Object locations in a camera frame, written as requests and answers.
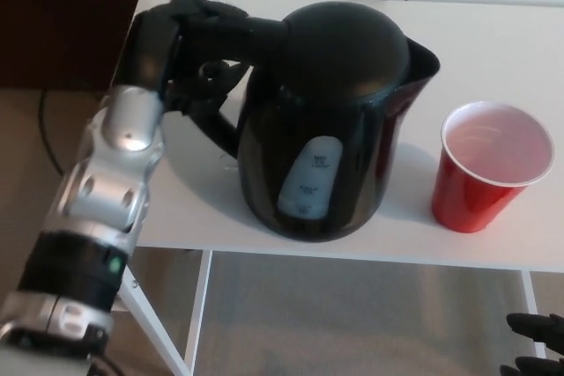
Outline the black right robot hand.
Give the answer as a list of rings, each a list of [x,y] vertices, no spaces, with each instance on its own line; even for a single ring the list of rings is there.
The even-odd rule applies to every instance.
[[[510,313],[506,322],[513,332],[541,343],[560,355],[558,360],[537,357],[518,357],[515,365],[501,365],[502,376],[563,376],[563,317],[532,313]]]

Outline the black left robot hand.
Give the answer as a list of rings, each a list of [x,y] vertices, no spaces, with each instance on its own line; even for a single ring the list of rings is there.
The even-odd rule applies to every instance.
[[[167,112],[216,114],[249,65],[228,64],[247,12],[210,0],[169,0],[139,13],[130,26],[113,85],[156,92]]]

